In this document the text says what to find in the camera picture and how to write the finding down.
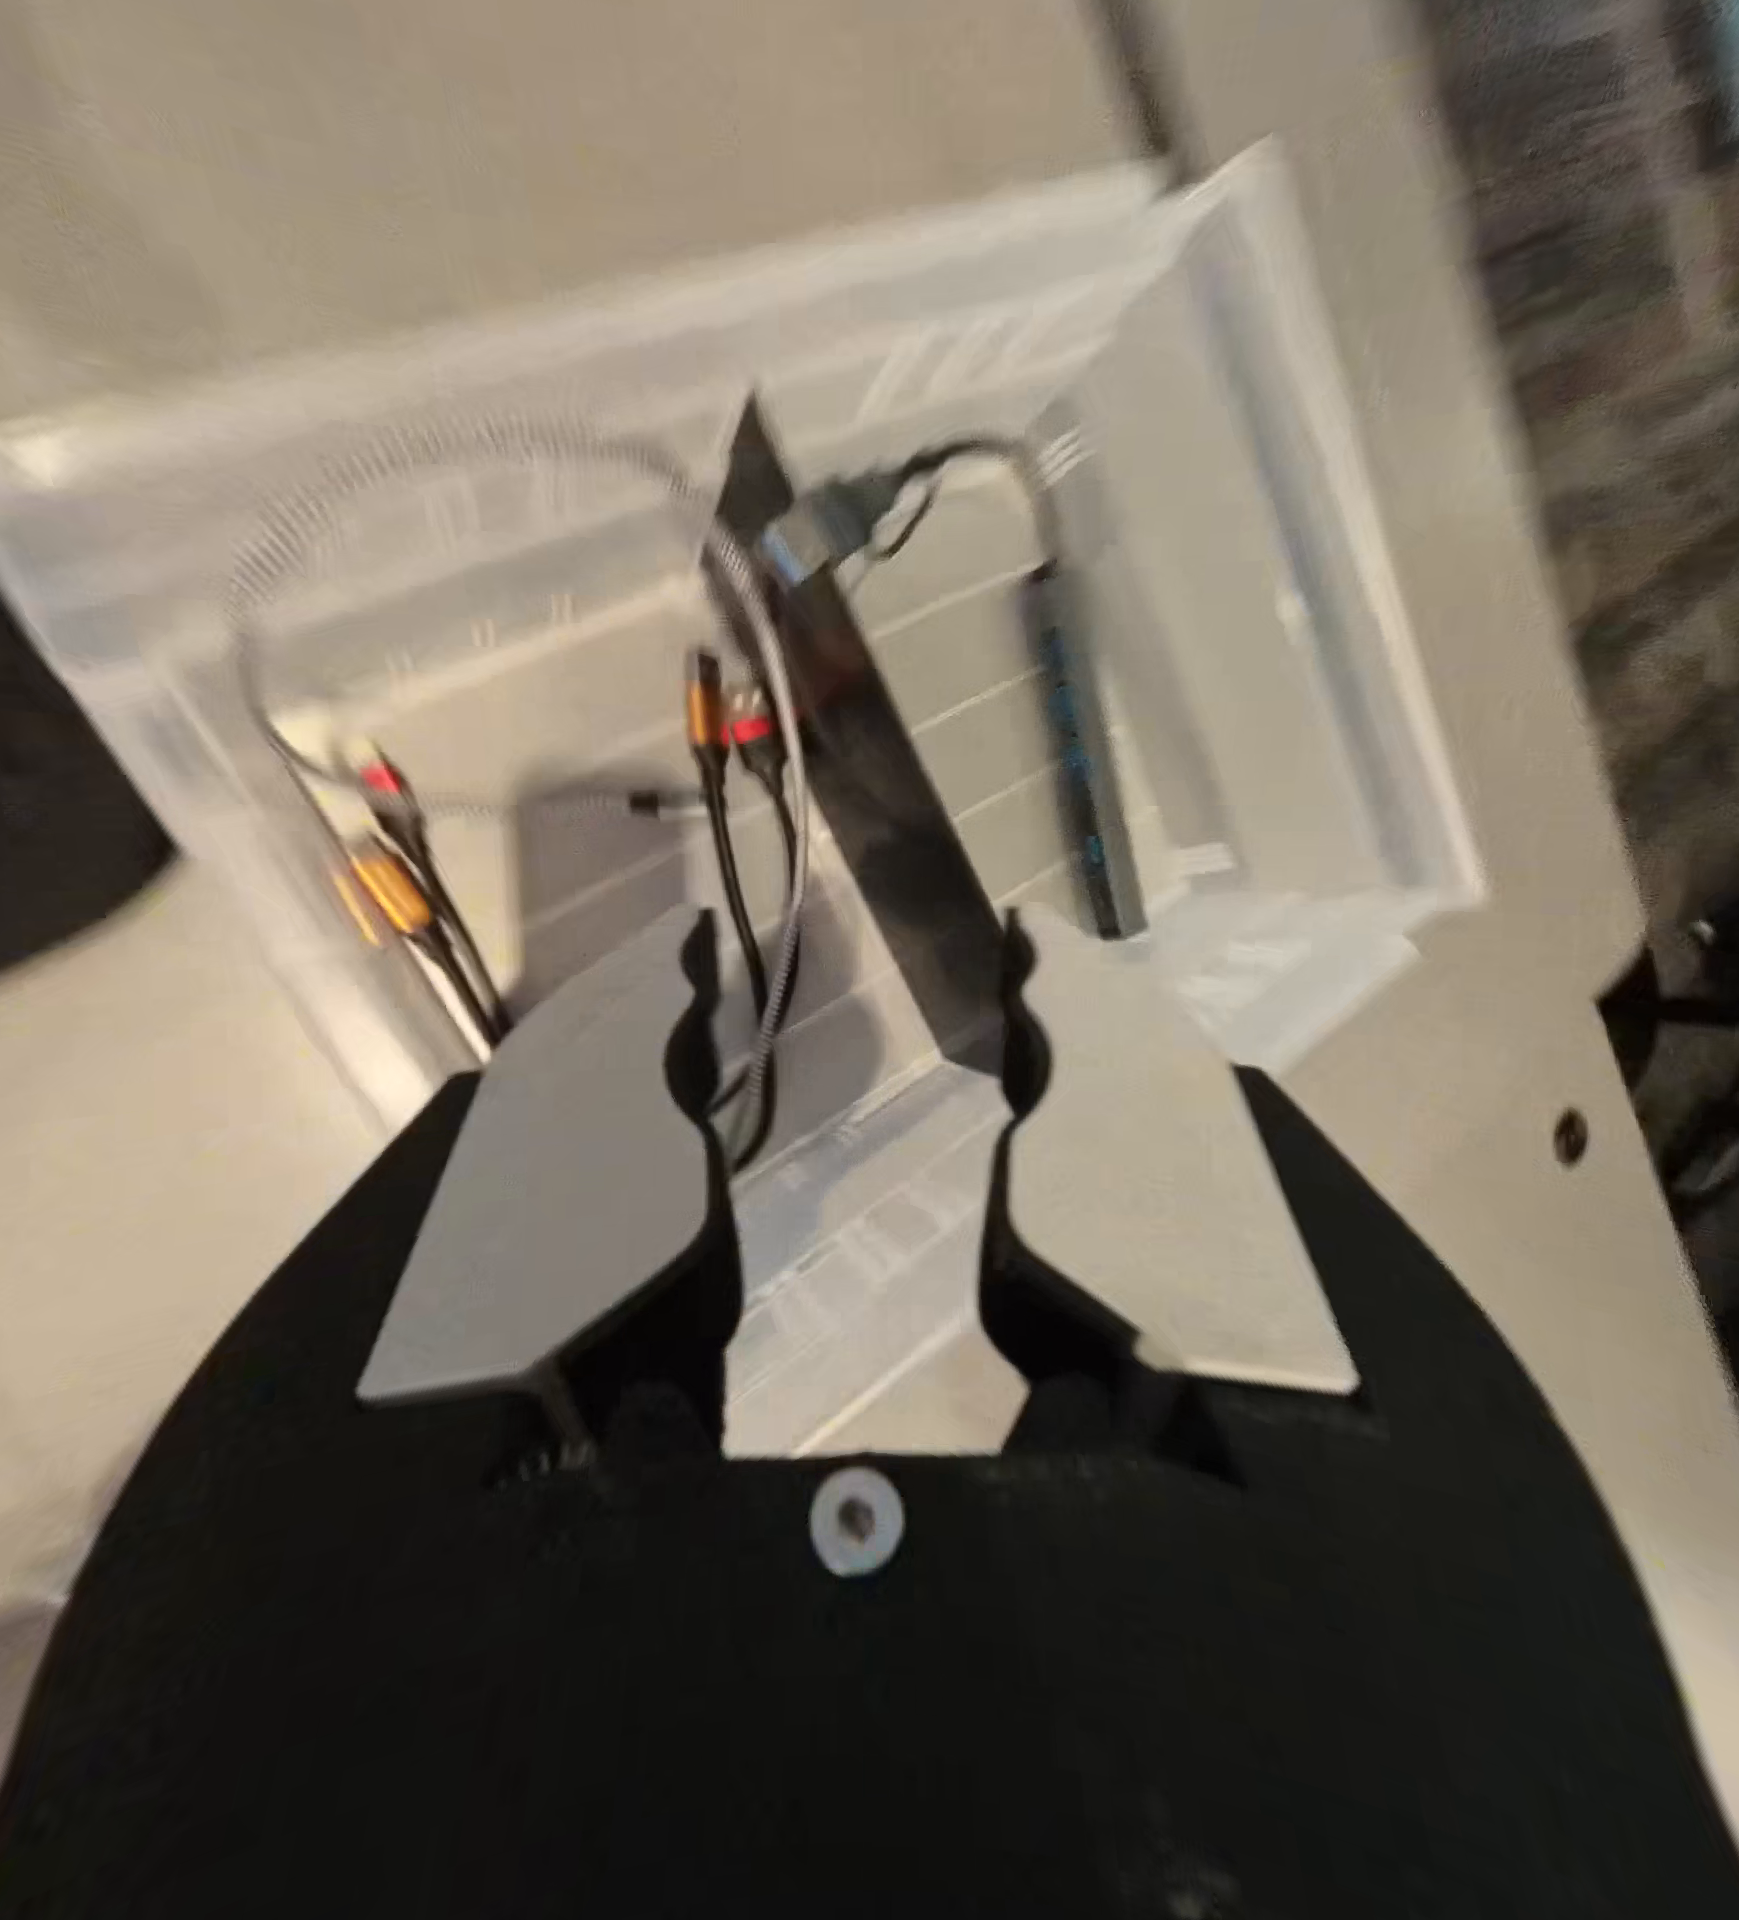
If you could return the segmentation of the clear plastic storage bin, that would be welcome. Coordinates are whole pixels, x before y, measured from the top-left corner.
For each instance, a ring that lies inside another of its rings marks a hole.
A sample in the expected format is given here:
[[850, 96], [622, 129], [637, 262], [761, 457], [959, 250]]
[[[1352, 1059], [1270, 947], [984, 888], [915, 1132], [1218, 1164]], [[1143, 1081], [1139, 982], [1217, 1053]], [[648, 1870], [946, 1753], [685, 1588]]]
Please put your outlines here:
[[[401, 343], [0, 424], [0, 593], [166, 831], [249, 927], [378, 1132], [474, 1043], [363, 931], [313, 800], [242, 702], [227, 597], [291, 495], [360, 457], [267, 612], [287, 737], [340, 721], [415, 771], [525, 1003], [708, 901], [699, 826], [592, 803], [687, 762], [712, 638], [698, 524], [531, 428], [661, 443], [723, 479], [758, 400], [790, 481], [1006, 435], [1049, 462], [1148, 907], [1145, 962], [1233, 1060], [1286, 1069], [1472, 904], [1435, 735], [1289, 181], [1270, 148], [1163, 194], [1141, 169], [596, 280]], [[993, 905], [1082, 927], [1042, 691], [1034, 561], [1001, 467], [964, 466], [903, 557], [843, 568]], [[949, 1063], [815, 808], [778, 1142], [737, 1190], [731, 1436], [839, 1441], [975, 1320], [1001, 1095]]]

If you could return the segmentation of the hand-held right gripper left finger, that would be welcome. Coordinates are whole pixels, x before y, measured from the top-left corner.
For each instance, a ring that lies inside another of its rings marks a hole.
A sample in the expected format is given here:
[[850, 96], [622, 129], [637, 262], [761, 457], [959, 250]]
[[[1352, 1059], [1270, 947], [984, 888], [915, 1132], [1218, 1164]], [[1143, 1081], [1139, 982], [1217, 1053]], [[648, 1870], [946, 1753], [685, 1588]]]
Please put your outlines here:
[[712, 1116], [719, 1000], [714, 914], [678, 905], [502, 1043], [360, 1404], [523, 1399], [565, 1456], [727, 1460], [739, 1244]]

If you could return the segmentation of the dark divider plate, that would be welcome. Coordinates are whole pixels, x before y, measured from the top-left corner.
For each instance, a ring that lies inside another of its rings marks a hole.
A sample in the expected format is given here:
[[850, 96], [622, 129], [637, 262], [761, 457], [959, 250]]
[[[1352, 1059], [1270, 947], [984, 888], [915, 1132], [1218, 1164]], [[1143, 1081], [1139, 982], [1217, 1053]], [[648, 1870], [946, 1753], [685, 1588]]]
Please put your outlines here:
[[799, 573], [770, 555], [791, 499], [759, 402], [747, 400], [718, 512], [756, 563], [784, 642], [813, 803], [935, 1048], [998, 1076], [1002, 922], [833, 570]]

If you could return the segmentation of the grey usb hub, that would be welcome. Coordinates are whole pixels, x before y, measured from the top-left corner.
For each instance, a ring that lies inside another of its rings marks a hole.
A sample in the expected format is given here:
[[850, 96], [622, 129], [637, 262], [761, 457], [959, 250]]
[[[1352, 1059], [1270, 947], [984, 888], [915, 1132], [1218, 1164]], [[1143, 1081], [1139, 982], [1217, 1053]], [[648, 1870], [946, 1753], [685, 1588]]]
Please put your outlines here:
[[1019, 621], [1042, 691], [1088, 923], [1102, 943], [1131, 943], [1148, 927], [1148, 907], [1086, 601], [1042, 453], [1024, 438], [964, 435], [822, 479], [763, 524], [752, 551], [785, 595], [857, 560], [887, 563], [930, 515], [946, 476], [978, 463], [1001, 467], [1026, 507], [1034, 563], [1019, 589]]

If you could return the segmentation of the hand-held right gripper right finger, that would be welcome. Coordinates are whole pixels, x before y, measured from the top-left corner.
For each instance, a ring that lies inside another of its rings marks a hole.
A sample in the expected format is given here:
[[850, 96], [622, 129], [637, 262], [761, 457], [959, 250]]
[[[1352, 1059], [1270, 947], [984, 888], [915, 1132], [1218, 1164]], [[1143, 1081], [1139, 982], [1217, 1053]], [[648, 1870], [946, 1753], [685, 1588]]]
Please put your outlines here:
[[1315, 1257], [1240, 1079], [1119, 949], [1045, 907], [1002, 935], [1002, 1095], [978, 1239], [978, 1327], [1024, 1385], [1013, 1430], [1358, 1428], [1340, 1334], [1315, 1385], [1242, 1310], [1286, 1328]]

